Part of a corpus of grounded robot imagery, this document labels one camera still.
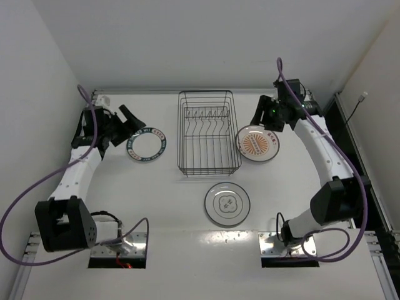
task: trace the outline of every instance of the metal base plate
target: metal base plate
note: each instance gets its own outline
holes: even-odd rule
[[[128,254],[122,254],[119,258],[144,258],[146,250],[146,233],[145,232],[135,232],[133,236],[133,249]],[[116,253],[106,246],[97,245],[91,249],[91,258],[115,258]]]
[[[260,243],[260,255],[261,258],[307,258],[301,249],[301,245],[294,245],[285,247],[285,245],[278,240],[276,236],[276,232],[266,231],[258,233],[258,240]],[[311,236],[304,243],[304,248],[306,251],[313,255],[317,256],[317,249],[315,247],[314,238]]]

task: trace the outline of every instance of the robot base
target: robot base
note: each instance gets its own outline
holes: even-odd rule
[[[261,266],[263,268],[298,268],[298,267],[319,267],[316,261],[302,261],[308,258],[301,245],[285,245],[278,239],[276,232],[259,232],[258,240],[260,244]],[[306,251],[317,256],[314,238],[311,236],[305,243]]]
[[[133,248],[127,254],[121,253],[119,260],[123,264],[130,264],[133,269],[146,268],[146,233],[135,232],[133,236]],[[121,269],[116,262],[117,253],[106,246],[94,246],[91,249],[88,268]]]

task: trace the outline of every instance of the white table surface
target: white table surface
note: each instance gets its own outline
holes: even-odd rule
[[[164,154],[150,163],[130,159],[125,143],[110,146],[87,194],[90,211],[107,210],[127,228],[149,218],[146,269],[88,269],[89,251],[84,251],[34,267],[23,299],[384,299],[365,242],[344,261],[317,268],[261,267],[258,231],[273,231],[278,211],[286,219],[303,212],[320,188],[308,152],[289,127],[278,134],[281,150],[272,161],[243,159],[231,177],[195,181],[176,164],[178,95],[108,97],[114,109],[125,104],[167,137]],[[234,95],[239,128],[250,122],[258,98]],[[239,184],[249,194],[249,216],[234,228],[245,231],[240,236],[225,233],[204,212],[204,196],[219,181]],[[354,239],[357,230],[349,232]],[[337,232],[320,234],[317,251],[330,253],[344,240]],[[36,260],[58,255],[40,247]]]

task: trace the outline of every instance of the red wire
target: red wire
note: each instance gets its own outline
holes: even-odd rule
[[[123,267],[125,269],[124,264],[121,261],[119,261],[118,255],[117,255],[116,262],[117,262],[117,265],[119,265],[119,266],[121,266],[121,267]]]

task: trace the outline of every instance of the wire dish rack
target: wire dish rack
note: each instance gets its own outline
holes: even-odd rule
[[[178,106],[177,166],[186,176],[231,175],[242,164],[231,91],[182,91]]]

